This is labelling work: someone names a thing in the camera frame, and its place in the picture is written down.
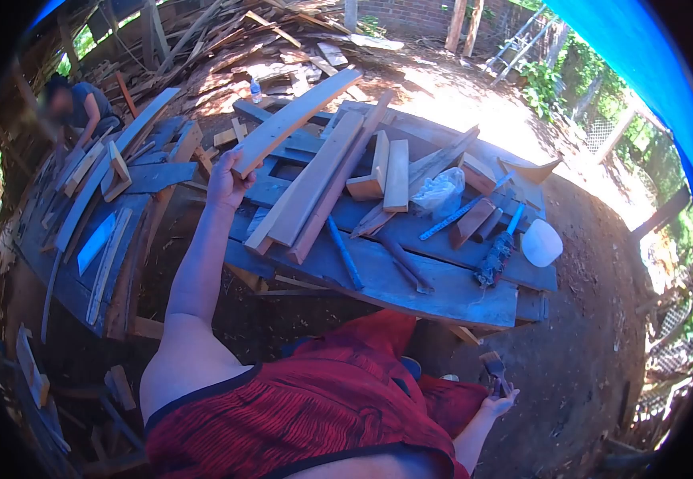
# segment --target hand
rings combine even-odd
[[[514,405],[514,400],[519,395],[519,389],[514,389],[512,382],[509,383],[509,386],[511,386],[511,393],[507,397],[500,397],[500,379],[496,379],[493,392],[491,396],[486,397],[482,401],[480,411],[488,412],[497,418],[511,409],[511,406]]]
[[[232,175],[232,167],[242,158],[242,147],[233,148],[221,154],[211,171],[211,179],[207,183],[206,205],[226,206],[232,211],[240,206],[245,192],[256,182],[256,172],[251,172],[245,180]]]

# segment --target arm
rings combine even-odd
[[[91,135],[93,135],[93,130],[97,129],[99,120],[101,120],[99,105],[97,105],[97,101],[93,97],[93,93],[86,95],[86,100],[83,101],[83,107],[86,109],[86,115],[88,115],[88,123],[86,123],[86,127],[83,128],[81,138],[77,140],[77,145],[75,145],[74,150],[83,148],[86,143],[88,143],[88,140],[91,139]]]
[[[513,406],[519,389],[514,389],[513,386],[512,389],[513,391],[507,397],[490,396],[485,398],[480,410],[476,412],[468,426],[453,440],[456,460],[466,467],[469,474],[474,473],[485,438],[490,429],[493,428],[495,420]],[[500,380],[496,380],[494,391],[498,392],[499,390]]]
[[[211,329],[229,228],[256,180],[255,172],[244,181],[232,176],[230,169],[240,157],[239,151],[224,153],[211,172],[205,209],[171,285],[160,349],[142,375],[139,396],[145,423],[169,402],[252,367],[242,366]]]

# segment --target ladder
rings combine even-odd
[[[500,51],[495,55],[490,61],[487,62],[487,65],[485,65],[484,72],[488,71],[494,71],[493,70],[493,65],[496,62],[503,63],[505,65],[505,68],[503,71],[500,72],[500,74],[496,77],[495,80],[490,84],[490,86],[493,86],[497,84],[499,81],[503,80],[505,76],[511,71],[512,68],[517,64],[517,62],[527,53],[527,51],[535,44],[535,42],[538,41],[539,38],[543,36],[544,33],[549,29],[549,26],[556,22],[557,19],[559,19],[558,15],[554,15],[551,20],[543,24],[543,28],[541,28],[541,31],[536,34],[532,40],[529,42],[527,41],[527,35],[522,35],[525,30],[527,30],[527,27],[530,26],[533,22],[536,24],[541,24],[541,21],[538,20],[538,16],[543,13],[543,11],[548,7],[548,5],[543,4],[541,8],[538,9],[537,12],[533,14],[532,17],[529,18],[529,20],[519,29],[517,33],[514,34],[513,37],[511,37],[508,41],[506,41],[505,45],[503,48],[500,49]],[[514,56],[514,59],[512,61],[506,61],[503,59],[503,53],[512,48],[513,46],[516,46],[514,50],[519,50],[517,54]]]

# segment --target workbench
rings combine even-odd
[[[128,163],[133,184],[111,202],[102,199],[99,188],[75,228],[70,246],[64,253],[54,282],[54,297],[84,326],[99,337],[125,340],[136,334],[136,306],[141,275],[150,245],[173,195],[175,176],[192,179],[195,163],[185,164],[200,146],[202,131],[197,122],[185,117],[169,117],[154,124],[142,145],[154,143]],[[56,254],[52,247],[56,230],[62,225],[73,200],[62,190],[55,191],[52,167],[47,164],[28,187],[26,203],[15,234],[18,254],[46,285]],[[152,171],[166,174],[151,174]],[[107,255],[109,273],[97,278],[105,257],[104,247],[81,275],[77,255],[107,217],[129,209],[128,223],[120,242]],[[90,318],[92,298],[99,297],[98,313]]]
[[[321,134],[324,137],[332,131],[345,111],[356,110],[367,114],[370,108],[373,106],[345,101],[337,113],[320,113],[310,121],[325,125]],[[271,116],[270,112],[245,101],[238,101],[235,111],[246,120],[256,122],[263,122]],[[408,139],[411,162],[446,146],[459,134],[453,129],[397,110],[389,110],[379,124],[377,130],[379,129],[384,130],[389,140]],[[355,202],[345,193],[333,209],[332,217],[365,284],[363,290],[356,291],[352,286],[348,271],[340,260],[338,249],[327,228],[322,229],[312,251],[301,265],[291,262],[285,255],[286,248],[280,244],[273,244],[263,257],[246,251],[243,242],[255,227],[251,225],[255,223],[253,218],[259,208],[271,208],[275,204],[295,178],[295,174],[290,174],[291,170],[296,166],[305,166],[314,157],[324,142],[322,137],[318,138],[299,129],[265,158],[263,167],[257,170],[256,184],[248,190],[235,213],[227,245],[227,263],[266,279],[273,279],[278,274],[294,277],[356,300],[442,321],[453,329],[464,327],[480,335],[502,331],[524,321],[542,321],[547,317],[548,299],[545,293],[557,289],[556,270],[553,266],[535,267],[523,254],[515,251],[501,281],[493,289],[484,291],[475,282],[472,270],[486,255],[492,240],[482,244],[466,241],[462,247],[454,250],[448,242],[446,228],[422,241],[418,236],[435,222],[430,218],[400,213],[382,231],[411,254],[413,262],[418,264],[429,282],[433,283],[433,293],[418,293],[403,278],[391,255],[375,238],[349,238],[351,230],[378,201]],[[504,176],[505,172],[497,165],[497,158],[517,165],[533,166],[481,139],[474,141],[467,152],[491,166],[498,178]],[[369,174],[371,159],[372,152],[368,148],[351,176]],[[530,201],[538,203],[541,208],[528,204],[516,229],[517,234],[524,232],[534,218],[545,218],[541,187],[519,187],[530,189],[525,192],[525,197],[530,196]],[[462,204],[477,194],[467,186]],[[491,196],[495,202],[502,197],[498,192]],[[508,225],[518,204],[512,200],[504,208],[500,229],[505,229]]]

